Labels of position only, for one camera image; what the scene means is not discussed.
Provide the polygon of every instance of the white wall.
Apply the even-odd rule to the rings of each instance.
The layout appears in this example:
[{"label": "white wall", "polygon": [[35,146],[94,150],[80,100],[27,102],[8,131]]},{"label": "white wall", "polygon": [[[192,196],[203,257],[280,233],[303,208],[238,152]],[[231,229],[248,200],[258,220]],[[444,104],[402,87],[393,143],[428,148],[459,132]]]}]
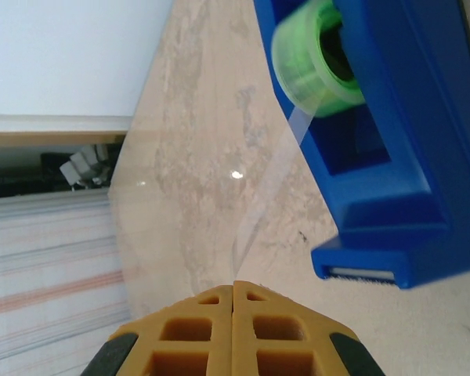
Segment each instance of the white wall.
[{"label": "white wall", "polygon": [[172,1],[0,1],[0,114],[133,115]]}]

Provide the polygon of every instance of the yellow object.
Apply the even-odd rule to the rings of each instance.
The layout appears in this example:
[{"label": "yellow object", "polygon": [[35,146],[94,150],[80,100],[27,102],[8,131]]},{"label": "yellow object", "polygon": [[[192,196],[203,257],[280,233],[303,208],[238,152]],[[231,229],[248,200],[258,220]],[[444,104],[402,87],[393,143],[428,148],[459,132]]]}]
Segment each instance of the yellow object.
[{"label": "yellow object", "polygon": [[235,281],[120,327],[82,376],[351,374],[383,375],[350,329]]},{"label": "yellow object", "polygon": [[233,376],[348,376],[329,339],[335,332],[359,340],[345,325],[276,292],[233,284]]}]

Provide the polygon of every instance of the striped fabric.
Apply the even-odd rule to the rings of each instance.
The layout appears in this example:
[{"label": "striped fabric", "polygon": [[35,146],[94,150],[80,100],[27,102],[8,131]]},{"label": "striped fabric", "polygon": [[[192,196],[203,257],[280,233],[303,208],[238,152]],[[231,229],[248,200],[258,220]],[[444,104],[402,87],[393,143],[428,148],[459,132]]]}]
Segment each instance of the striped fabric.
[{"label": "striped fabric", "polygon": [[130,311],[106,190],[0,199],[0,375],[75,375]]}]

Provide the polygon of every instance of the tape roll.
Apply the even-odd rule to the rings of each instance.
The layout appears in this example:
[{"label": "tape roll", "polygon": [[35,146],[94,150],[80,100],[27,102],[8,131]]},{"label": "tape roll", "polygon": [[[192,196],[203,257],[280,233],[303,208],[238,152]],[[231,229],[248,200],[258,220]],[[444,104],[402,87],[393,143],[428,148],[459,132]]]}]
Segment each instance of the tape roll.
[{"label": "tape roll", "polygon": [[331,0],[308,0],[272,40],[273,69],[289,100],[318,118],[364,103],[341,47],[341,14]]}]

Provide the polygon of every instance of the marble surface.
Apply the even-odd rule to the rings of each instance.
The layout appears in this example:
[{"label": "marble surface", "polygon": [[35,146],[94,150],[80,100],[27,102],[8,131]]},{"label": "marble surface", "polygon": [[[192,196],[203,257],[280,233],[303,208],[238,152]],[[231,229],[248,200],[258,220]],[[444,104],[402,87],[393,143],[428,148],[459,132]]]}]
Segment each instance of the marble surface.
[{"label": "marble surface", "polygon": [[350,326],[386,374],[470,374],[470,273],[412,291],[315,277],[310,249],[337,230],[252,1],[175,2],[110,199],[134,316],[250,280]]}]

